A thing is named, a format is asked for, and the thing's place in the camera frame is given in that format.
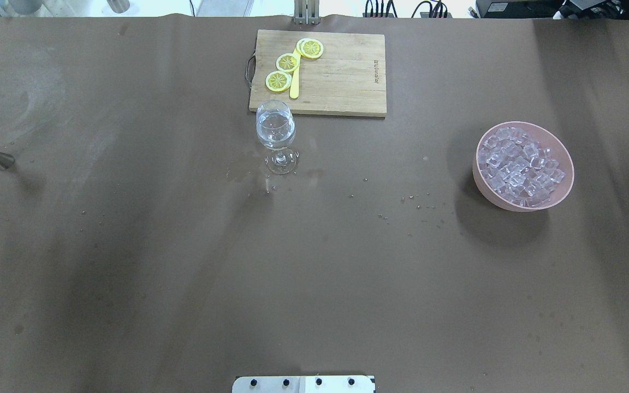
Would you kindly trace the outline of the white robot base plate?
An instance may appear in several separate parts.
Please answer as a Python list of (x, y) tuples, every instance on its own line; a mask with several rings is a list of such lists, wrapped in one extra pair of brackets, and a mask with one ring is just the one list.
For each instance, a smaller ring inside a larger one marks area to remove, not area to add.
[(232, 392), (376, 392), (374, 376), (302, 375), (241, 376)]

